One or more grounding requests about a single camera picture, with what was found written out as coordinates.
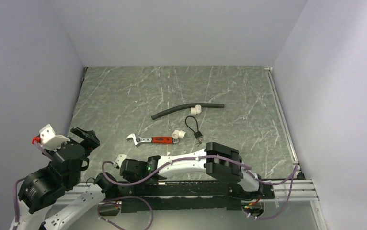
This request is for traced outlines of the small metal key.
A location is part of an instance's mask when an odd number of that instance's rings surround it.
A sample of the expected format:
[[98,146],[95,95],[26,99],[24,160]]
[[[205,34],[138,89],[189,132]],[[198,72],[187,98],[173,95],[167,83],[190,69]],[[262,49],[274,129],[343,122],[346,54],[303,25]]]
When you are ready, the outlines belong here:
[[197,139],[197,145],[200,146],[203,142],[203,139],[202,138],[198,138]]

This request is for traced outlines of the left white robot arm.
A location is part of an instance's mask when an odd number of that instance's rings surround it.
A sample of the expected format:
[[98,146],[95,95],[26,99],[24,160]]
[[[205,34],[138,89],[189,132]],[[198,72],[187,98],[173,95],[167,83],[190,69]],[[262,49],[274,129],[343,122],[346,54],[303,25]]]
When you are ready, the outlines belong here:
[[99,202],[117,197],[116,185],[94,182],[65,208],[46,218],[57,200],[80,183],[82,171],[89,167],[88,156],[100,145],[93,130],[73,127],[70,131],[82,141],[57,134],[50,124],[33,138],[32,144],[50,161],[46,167],[15,182],[12,230],[66,230]]

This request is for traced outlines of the white pipe elbow near wrench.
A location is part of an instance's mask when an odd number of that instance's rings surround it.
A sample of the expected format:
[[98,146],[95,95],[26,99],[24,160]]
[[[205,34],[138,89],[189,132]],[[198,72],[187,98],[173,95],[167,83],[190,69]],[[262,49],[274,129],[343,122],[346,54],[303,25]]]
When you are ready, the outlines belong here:
[[172,138],[173,139],[183,139],[186,135],[186,132],[183,130],[174,130],[172,133]]

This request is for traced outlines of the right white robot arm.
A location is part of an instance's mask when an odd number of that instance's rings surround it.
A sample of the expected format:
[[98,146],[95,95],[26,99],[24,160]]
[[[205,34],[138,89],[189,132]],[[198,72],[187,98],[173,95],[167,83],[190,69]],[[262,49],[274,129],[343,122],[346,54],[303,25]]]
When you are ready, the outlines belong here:
[[151,156],[147,161],[120,154],[115,160],[120,176],[132,183],[153,184],[185,173],[205,173],[229,186],[229,194],[244,200],[268,198],[259,175],[243,163],[238,150],[209,142],[206,148],[178,156]]

